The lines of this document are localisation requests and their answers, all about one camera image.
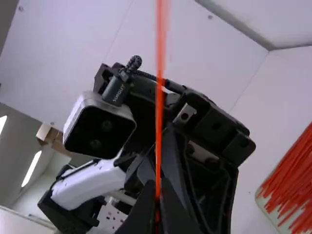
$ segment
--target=white robot part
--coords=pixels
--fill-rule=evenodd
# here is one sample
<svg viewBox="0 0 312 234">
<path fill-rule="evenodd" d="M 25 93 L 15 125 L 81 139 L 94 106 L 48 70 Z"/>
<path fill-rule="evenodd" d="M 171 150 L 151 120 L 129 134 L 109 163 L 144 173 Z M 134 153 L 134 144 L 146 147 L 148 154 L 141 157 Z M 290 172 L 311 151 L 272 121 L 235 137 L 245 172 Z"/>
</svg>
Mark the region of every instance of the white robot part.
<svg viewBox="0 0 312 234">
<path fill-rule="evenodd" d="M 90 166 L 55 183 L 51 199 L 70 211 L 94 197 L 123 188 L 126 174 L 113 163 L 113 160 L 100 160 L 93 165 L 86 163 Z M 78 169 L 70 169 L 63 175 Z"/>
</svg>

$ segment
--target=cable connector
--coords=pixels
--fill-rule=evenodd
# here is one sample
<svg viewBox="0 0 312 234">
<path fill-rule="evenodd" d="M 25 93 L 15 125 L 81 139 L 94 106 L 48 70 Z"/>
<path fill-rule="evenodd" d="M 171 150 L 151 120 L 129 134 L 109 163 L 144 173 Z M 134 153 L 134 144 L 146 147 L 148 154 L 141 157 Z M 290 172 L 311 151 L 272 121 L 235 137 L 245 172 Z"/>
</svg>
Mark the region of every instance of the cable connector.
<svg viewBox="0 0 312 234">
<path fill-rule="evenodd" d="M 133 74 L 141 66 L 140 56 L 133 56 L 126 67 L 121 68 L 116 76 L 113 76 L 102 94 L 102 99 L 114 106 L 121 106 L 123 100 L 130 92 Z"/>
</svg>

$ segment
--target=cable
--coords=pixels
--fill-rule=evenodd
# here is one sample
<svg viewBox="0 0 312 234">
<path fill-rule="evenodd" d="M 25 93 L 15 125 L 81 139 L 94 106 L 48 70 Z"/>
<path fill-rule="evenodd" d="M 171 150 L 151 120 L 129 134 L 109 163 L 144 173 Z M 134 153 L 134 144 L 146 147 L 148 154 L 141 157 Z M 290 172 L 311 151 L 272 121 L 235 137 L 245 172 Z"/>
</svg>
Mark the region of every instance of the cable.
<svg viewBox="0 0 312 234">
<path fill-rule="evenodd" d="M 136 70 L 133 72 L 134 75 L 137 75 L 137 76 L 142 76 L 142 77 L 145 77 L 147 79 L 150 79 L 152 81 L 157 81 L 157 77 L 156 76 L 153 76 L 147 72 L 143 72 L 143 71 L 140 71 L 140 70 Z M 175 83 L 174 81 L 172 80 L 169 80 L 169 79 L 163 79 L 163 83 L 164 83 L 164 87 L 172 92 L 175 92 L 177 94 L 183 94 L 183 92 L 185 91 L 185 87 L 178 84 L 178 83 Z"/>
</svg>

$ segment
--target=mounting hole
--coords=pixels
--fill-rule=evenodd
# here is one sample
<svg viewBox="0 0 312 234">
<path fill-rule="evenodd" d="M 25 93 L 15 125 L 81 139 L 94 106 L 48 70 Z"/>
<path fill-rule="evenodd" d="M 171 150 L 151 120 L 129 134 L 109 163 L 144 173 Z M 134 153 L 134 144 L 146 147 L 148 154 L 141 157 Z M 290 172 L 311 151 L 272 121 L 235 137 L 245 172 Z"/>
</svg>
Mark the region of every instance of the mounting hole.
<svg viewBox="0 0 312 234">
<path fill-rule="evenodd" d="M 220 129 L 221 128 L 221 124 L 220 123 L 214 123 L 213 125 L 212 125 L 212 129 L 213 130 L 218 130 L 218 129 Z"/>
<path fill-rule="evenodd" d="M 242 140 L 239 145 L 240 147 L 245 148 L 248 145 L 248 140 L 247 139 Z"/>
<path fill-rule="evenodd" d="M 181 115 L 181 119 L 182 120 L 187 120 L 189 118 L 189 115 L 187 114 L 187 113 L 183 113 L 182 115 Z"/>
</svg>

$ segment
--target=cardboard box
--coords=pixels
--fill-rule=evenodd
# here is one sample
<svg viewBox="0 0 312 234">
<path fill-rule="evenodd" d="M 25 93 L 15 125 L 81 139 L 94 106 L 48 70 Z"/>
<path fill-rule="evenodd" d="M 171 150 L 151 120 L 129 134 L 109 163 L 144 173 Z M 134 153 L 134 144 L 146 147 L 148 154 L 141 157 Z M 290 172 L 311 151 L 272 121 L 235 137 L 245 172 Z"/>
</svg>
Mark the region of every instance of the cardboard box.
<svg viewBox="0 0 312 234">
<path fill-rule="evenodd" d="M 36 138 L 40 145 L 51 144 L 51 148 L 72 157 L 73 153 L 67 151 L 63 145 L 63 133 L 59 130 L 52 128 L 48 124 L 42 124 L 36 134 Z"/>
</svg>

